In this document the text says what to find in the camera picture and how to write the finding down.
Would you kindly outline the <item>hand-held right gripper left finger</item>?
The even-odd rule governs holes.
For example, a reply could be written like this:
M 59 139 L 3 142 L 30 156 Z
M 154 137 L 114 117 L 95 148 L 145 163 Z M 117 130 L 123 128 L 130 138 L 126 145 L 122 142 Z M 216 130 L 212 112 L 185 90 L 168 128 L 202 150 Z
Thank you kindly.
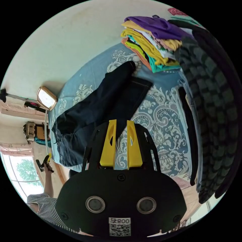
M 100 165 L 104 168 L 115 167 L 116 154 L 116 120 L 110 120 L 104 140 L 103 151 L 100 158 Z

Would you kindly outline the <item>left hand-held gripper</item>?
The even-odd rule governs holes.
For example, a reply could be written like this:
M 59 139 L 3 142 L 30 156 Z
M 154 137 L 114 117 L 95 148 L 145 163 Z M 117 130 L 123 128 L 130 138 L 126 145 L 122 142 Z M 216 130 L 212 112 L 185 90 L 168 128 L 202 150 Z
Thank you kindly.
M 46 166 L 48 167 L 49 166 L 49 162 L 50 162 L 50 159 L 52 158 L 52 154 L 49 153 L 43 160 L 43 167 Z

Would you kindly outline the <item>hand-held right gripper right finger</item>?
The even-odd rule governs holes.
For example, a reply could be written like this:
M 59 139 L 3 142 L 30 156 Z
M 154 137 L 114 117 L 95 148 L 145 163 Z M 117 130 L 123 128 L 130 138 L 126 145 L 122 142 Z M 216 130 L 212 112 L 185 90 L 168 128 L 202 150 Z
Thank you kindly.
M 127 120 L 127 169 L 140 168 L 142 156 L 139 148 L 135 124 Z

